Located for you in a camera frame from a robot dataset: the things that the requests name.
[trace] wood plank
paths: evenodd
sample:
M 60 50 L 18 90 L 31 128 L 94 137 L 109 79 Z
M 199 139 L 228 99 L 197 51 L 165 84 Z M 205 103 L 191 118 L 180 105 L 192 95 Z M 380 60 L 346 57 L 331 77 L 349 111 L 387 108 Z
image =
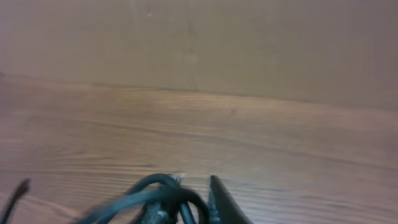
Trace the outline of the wood plank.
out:
M 185 172 L 204 197 L 219 175 L 256 223 L 396 223 L 397 134 L 377 108 L 2 76 L 0 198 L 30 177 L 18 223 L 64 223 Z

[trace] tangled cable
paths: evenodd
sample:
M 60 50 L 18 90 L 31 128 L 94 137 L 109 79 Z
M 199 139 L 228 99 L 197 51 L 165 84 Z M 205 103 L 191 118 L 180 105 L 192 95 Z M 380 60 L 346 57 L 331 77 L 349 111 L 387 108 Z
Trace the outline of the tangled cable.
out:
M 148 185 L 154 183 L 161 183 L 162 186 L 157 190 L 143 191 Z M 197 193 L 181 187 L 173 177 L 167 174 L 152 174 L 137 182 L 126 192 L 123 198 L 91 213 L 78 223 L 90 224 L 97 222 L 98 224 L 107 224 L 120 211 L 144 203 L 141 214 L 132 223 L 144 223 L 143 220 L 148 215 L 165 215 L 169 219 L 169 223 L 176 223 L 177 213 L 180 212 L 184 223 L 196 224 L 188 202 L 194 204 L 198 209 L 199 224 L 208 224 L 208 208 Z M 164 213 L 157 211 L 157 213 L 148 214 L 149 207 L 155 207 L 155 205 L 161 205 L 167 211 L 164 211 Z

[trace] wooden floor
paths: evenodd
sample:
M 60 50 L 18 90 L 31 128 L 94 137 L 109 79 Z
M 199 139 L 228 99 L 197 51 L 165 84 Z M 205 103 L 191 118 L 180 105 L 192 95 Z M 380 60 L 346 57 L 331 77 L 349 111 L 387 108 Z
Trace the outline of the wooden floor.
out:
M 254 223 L 397 223 L 398 113 L 0 77 L 0 205 L 68 223 L 145 175 L 222 178 Z

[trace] wooden table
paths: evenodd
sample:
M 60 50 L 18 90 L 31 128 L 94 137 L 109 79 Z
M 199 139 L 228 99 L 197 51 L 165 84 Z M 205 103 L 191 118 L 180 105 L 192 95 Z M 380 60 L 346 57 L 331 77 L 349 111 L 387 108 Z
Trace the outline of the wooden table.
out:
M 0 77 L 0 205 L 32 179 L 12 223 L 67 223 L 157 172 L 205 198 L 220 176 L 254 223 L 397 223 L 397 146 L 395 111 Z

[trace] gray wall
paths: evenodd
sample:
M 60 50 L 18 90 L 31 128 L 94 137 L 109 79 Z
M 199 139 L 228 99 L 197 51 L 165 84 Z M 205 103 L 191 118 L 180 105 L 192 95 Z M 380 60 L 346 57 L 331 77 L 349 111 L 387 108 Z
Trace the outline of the gray wall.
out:
M 398 109 L 396 0 L 2 0 L 0 70 Z

